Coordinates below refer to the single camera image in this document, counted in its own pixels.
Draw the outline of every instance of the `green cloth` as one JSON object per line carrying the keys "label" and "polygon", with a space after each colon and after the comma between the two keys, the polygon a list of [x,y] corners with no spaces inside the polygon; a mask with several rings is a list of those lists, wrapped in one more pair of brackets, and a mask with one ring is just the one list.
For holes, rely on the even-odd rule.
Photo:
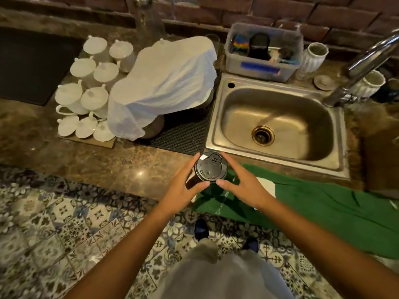
{"label": "green cloth", "polygon": [[[335,184],[303,181],[253,165],[243,165],[255,176],[276,184],[276,198],[302,216],[367,253],[399,259],[399,210],[383,196],[353,191]],[[235,172],[229,170],[227,179]],[[216,184],[197,195],[193,209],[277,228],[265,215]]]}

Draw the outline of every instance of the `chrome faucet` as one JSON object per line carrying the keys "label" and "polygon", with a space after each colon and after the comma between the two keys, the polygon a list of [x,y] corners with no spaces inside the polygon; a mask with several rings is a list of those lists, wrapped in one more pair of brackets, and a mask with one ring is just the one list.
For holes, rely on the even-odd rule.
{"label": "chrome faucet", "polygon": [[350,91],[352,87],[364,78],[370,71],[382,65],[399,45],[399,29],[392,30],[377,44],[359,54],[345,69],[344,73],[350,80],[338,87],[329,96],[322,100],[328,107],[336,107],[345,103],[354,103],[359,97]]}

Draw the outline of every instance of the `shoe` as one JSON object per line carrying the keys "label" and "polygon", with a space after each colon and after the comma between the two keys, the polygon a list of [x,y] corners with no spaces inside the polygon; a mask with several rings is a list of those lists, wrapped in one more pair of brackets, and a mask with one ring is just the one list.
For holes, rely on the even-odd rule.
{"label": "shoe", "polygon": [[198,218],[194,227],[194,237],[197,241],[209,237],[209,229],[203,218]]}
{"label": "shoe", "polygon": [[244,243],[243,250],[251,250],[255,253],[259,251],[258,240],[253,236],[248,236],[247,240]]}

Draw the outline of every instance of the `person's right arm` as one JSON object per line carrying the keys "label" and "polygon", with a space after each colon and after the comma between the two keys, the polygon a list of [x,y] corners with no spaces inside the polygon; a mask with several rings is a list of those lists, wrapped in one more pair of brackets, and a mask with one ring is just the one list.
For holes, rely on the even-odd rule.
{"label": "person's right arm", "polygon": [[217,184],[273,221],[341,296],[399,297],[399,276],[393,271],[279,202],[252,173],[229,155],[222,155],[236,171],[240,184],[221,179]]}

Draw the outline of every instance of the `sink drain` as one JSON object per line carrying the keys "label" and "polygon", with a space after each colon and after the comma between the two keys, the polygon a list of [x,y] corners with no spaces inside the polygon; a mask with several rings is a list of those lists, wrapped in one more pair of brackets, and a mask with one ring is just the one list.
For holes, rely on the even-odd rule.
{"label": "sink drain", "polygon": [[274,142],[274,133],[272,129],[266,126],[257,126],[252,130],[252,139],[258,145],[269,146]]}

